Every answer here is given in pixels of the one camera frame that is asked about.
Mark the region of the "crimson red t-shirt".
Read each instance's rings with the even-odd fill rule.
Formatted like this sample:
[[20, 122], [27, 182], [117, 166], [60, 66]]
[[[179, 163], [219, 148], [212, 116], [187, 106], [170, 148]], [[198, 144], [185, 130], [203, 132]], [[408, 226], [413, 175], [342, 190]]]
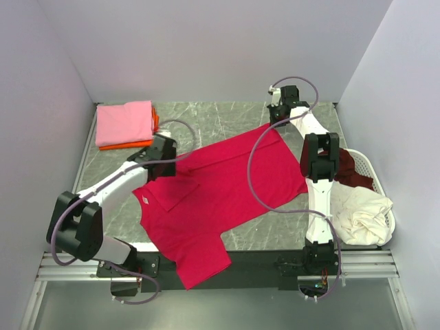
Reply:
[[221, 234], [307, 192], [300, 165], [267, 124], [194, 151], [176, 176], [134, 190], [140, 224], [189, 290], [232, 261]]

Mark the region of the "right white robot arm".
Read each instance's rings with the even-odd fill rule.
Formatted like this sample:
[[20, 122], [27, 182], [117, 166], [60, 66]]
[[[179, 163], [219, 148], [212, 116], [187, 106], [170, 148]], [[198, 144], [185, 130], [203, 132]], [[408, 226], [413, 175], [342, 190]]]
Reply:
[[331, 217], [331, 189], [340, 163], [340, 138], [325, 129], [300, 100], [297, 86], [269, 87], [272, 97], [267, 106], [269, 122], [285, 126], [291, 123], [303, 138], [300, 171], [308, 190], [309, 220], [302, 257], [302, 268], [317, 274], [338, 262]]

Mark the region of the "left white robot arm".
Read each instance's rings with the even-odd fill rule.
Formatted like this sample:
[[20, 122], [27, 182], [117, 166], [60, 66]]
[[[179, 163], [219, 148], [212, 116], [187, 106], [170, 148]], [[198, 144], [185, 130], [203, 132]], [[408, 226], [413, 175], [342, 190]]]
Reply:
[[157, 134], [150, 146], [130, 155], [112, 174], [78, 193], [61, 193], [47, 230], [53, 259], [62, 266], [57, 251], [68, 253], [73, 261], [97, 260], [113, 267], [121, 276], [139, 272], [134, 246], [104, 234], [104, 217], [134, 190], [158, 177], [175, 175], [177, 143]]

